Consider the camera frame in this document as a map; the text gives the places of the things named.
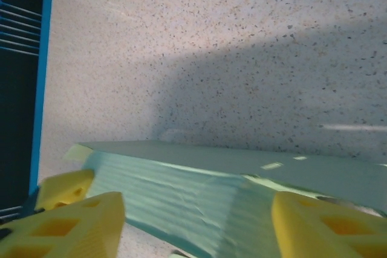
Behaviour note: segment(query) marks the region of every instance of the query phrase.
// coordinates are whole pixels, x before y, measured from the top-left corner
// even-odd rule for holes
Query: blue edge
[[[52,1],[53,0],[43,0],[41,41],[40,41],[40,48],[39,48],[39,62],[37,65],[37,81],[36,81],[37,84],[36,84],[34,129],[33,129],[33,136],[32,136],[30,187],[29,187],[29,193],[28,193],[29,195],[36,190],[37,177],[39,174],[44,89],[45,89],[45,81],[46,81],[48,38],[50,36],[50,18],[51,18]]]

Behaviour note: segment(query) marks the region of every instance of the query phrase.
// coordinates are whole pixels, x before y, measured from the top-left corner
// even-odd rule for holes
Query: blue frame
[[[41,41],[39,48],[39,62],[37,67],[36,99],[34,114],[34,129],[32,138],[32,154],[30,169],[29,195],[37,187],[39,175],[39,160],[41,155],[41,138],[43,122],[44,89],[47,70],[48,39],[50,37],[51,5],[53,0],[43,0]]]

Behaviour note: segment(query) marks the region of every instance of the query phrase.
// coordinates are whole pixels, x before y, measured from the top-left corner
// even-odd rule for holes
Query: yellow plastic part
[[[278,192],[273,224],[283,258],[386,258],[387,219]]]
[[[0,226],[0,257],[115,258],[124,222],[121,193],[104,193]]]
[[[94,178],[91,169],[51,176],[40,184],[35,210],[52,210],[63,205],[81,201],[90,188]]]

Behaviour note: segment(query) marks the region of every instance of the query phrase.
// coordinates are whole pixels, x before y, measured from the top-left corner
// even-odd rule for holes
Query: white floor
[[[53,0],[40,178],[77,141],[386,164],[387,0]],[[119,257],[171,246],[126,228]]]

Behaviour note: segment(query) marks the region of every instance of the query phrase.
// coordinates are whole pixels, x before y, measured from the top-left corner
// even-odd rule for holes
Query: speckled surface
[[[49,50],[41,177],[93,140],[386,163],[387,0],[54,0]]]

